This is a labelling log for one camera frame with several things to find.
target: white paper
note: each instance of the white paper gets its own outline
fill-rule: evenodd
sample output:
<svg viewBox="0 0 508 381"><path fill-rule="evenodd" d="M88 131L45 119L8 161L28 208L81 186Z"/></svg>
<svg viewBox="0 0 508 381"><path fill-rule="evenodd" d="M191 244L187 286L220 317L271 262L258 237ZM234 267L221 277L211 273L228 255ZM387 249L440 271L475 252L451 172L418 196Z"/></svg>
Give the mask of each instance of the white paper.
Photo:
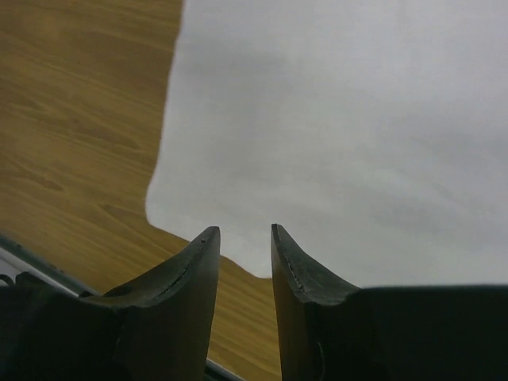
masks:
<svg viewBox="0 0 508 381"><path fill-rule="evenodd" d="M271 275L508 282L507 0L187 0L148 220Z"/></svg>

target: white sheet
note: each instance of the white sheet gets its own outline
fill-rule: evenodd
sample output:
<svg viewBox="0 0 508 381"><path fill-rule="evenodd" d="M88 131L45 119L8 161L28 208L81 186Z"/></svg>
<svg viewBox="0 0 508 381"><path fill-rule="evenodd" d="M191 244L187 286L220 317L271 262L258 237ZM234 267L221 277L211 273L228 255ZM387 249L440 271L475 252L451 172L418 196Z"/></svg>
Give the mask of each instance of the white sheet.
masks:
<svg viewBox="0 0 508 381"><path fill-rule="evenodd" d="M187 0L148 220L270 276L508 282L507 0Z"/></svg>

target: wooden table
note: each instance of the wooden table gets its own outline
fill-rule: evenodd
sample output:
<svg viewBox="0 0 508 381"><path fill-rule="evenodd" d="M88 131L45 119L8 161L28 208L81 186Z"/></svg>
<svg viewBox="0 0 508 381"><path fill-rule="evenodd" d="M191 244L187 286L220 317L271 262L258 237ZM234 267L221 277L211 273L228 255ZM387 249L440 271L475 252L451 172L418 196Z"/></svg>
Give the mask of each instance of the wooden table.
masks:
<svg viewBox="0 0 508 381"><path fill-rule="evenodd" d="M186 244L144 214L180 12L179 0L0 0L1 232L99 291ZM227 259L209 357L280 377L271 281Z"/></svg>

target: wood grain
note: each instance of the wood grain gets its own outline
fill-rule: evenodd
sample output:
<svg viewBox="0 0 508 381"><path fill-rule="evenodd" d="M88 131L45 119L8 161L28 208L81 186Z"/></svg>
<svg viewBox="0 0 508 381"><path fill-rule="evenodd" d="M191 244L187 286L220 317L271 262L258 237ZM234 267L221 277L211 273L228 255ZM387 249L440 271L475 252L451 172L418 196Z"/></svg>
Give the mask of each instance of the wood grain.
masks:
<svg viewBox="0 0 508 381"><path fill-rule="evenodd" d="M176 0L0 0L0 229L100 291L186 244L144 214L180 12ZM226 259L209 356L280 377L271 282Z"/></svg>

